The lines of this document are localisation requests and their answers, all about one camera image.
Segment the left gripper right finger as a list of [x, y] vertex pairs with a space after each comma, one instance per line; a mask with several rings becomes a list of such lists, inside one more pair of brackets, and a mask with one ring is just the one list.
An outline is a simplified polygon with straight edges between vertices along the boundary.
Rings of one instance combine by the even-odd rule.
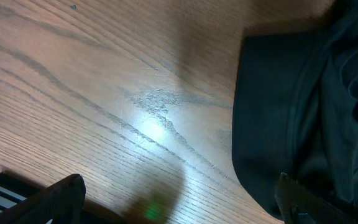
[[285, 223], [358, 224], [358, 208], [336, 199], [326, 200], [283, 172], [275, 199]]

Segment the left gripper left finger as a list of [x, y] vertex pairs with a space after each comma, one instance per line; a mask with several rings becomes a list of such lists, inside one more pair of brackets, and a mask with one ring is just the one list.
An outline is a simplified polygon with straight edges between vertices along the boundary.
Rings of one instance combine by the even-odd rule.
[[0, 213], [0, 224], [79, 224], [86, 187], [72, 174]]

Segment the black t-shirt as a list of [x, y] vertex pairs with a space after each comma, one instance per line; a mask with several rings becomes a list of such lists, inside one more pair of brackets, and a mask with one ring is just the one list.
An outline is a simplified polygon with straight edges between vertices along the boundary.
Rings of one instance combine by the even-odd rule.
[[336, 1], [323, 28], [245, 38], [232, 163], [274, 218], [282, 218], [275, 199], [281, 173], [358, 209], [358, 1]]

